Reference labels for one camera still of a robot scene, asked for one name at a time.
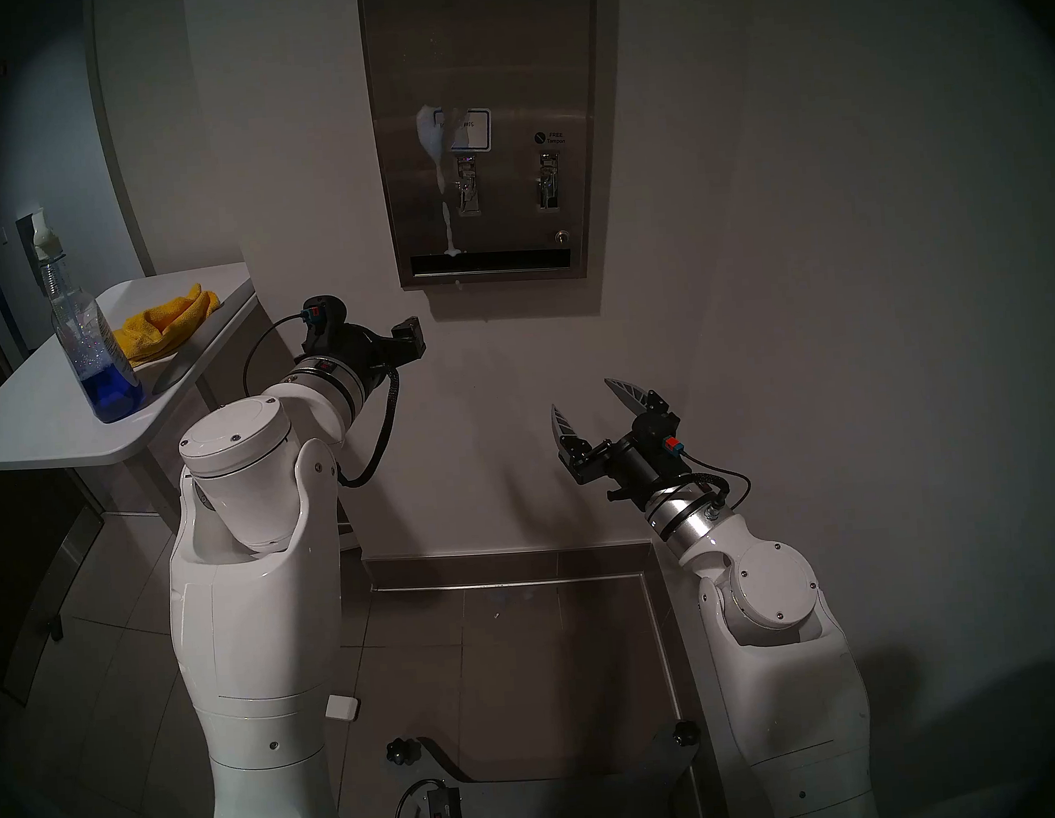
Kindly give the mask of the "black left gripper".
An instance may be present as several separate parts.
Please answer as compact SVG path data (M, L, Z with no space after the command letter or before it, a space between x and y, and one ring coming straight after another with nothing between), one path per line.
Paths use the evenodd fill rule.
M392 356L386 349L387 339L350 323L328 324L320 332L311 331L303 344L304 363L335 363L352 372L361 384L382 383L387 374L400 364L419 361L425 354L425 340L418 316L394 325Z

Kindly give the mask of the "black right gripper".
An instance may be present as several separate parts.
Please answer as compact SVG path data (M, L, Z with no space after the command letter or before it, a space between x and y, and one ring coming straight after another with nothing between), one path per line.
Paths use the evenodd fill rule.
M687 474L683 460L657 441L676 438L678 417L654 389L608 377L605 384L635 414L631 431L615 442L605 439L592 445L575 432L560 408L551 405L558 458L577 484L613 479L618 487L607 492L609 502L630 501L636 508L644 508L666 488L677 486L680 476Z

